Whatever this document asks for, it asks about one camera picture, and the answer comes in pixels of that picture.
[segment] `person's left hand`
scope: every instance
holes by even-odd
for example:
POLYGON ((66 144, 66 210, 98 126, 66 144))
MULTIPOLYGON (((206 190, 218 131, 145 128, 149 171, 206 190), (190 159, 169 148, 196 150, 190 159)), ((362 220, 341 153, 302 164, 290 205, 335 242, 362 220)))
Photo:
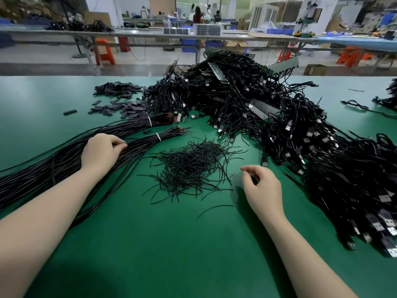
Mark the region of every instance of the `person's left hand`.
POLYGON ((124 140, 107 134, 97 134, 88 140, 81 155, 81 169, 104 177, 127 147, 124 140))

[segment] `forearm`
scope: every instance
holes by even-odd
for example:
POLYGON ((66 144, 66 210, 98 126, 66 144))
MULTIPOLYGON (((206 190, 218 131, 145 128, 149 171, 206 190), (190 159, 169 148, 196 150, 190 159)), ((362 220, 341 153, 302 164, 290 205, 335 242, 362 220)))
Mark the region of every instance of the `forearm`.
POLYGON ((100 175, 80 170, 0 220, 0 296, 22 297, 100 175))
POLYGON ((262 222, 281 256, 298 297, 357 297, 285 217, 262 222))

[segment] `hand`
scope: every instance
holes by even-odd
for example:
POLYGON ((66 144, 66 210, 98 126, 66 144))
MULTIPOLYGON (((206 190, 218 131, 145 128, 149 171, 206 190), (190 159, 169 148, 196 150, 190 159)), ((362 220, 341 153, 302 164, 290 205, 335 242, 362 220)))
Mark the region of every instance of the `hand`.
POLYGON ((107 134, 90 138, 81 155, 81 169, 103 178, 116 163, 120 152, 127 147, 124 140, 107 134))
POLYGON ((274 173, 259 165, 246 165, 243 171, 244 192, 253 211, 262 223, 285 218, 281 183, 274 173), (254 185, 250 174, 259 183, 254 185))

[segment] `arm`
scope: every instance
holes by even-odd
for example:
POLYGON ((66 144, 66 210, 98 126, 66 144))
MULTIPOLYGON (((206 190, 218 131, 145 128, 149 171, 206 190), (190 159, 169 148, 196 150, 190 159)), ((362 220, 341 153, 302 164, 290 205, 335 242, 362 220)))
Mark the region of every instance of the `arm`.
POLYGON ((301 298, 357 297, 287 220, 281 184, 271 170, 259 165, 243 166, 241 170, 247 200, 271 236, 296 295, 301 298), (257 185, 249 173, 259 180, 257 185))
POLYGON ((126 146, 113 135, 94 136, 78 172, 0 220, 0 297, 23 297, 87 195, 126 146))

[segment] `person in red shirt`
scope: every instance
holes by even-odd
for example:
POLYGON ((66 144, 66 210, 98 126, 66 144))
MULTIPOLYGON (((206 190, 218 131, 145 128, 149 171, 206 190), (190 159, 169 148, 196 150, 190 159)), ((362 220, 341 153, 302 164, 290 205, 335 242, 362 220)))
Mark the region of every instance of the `person in red shirt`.
POLYGON ((200 24, 201 10, 199 6, 196 6, 196 13, 193 15, 193 23, 200 24))

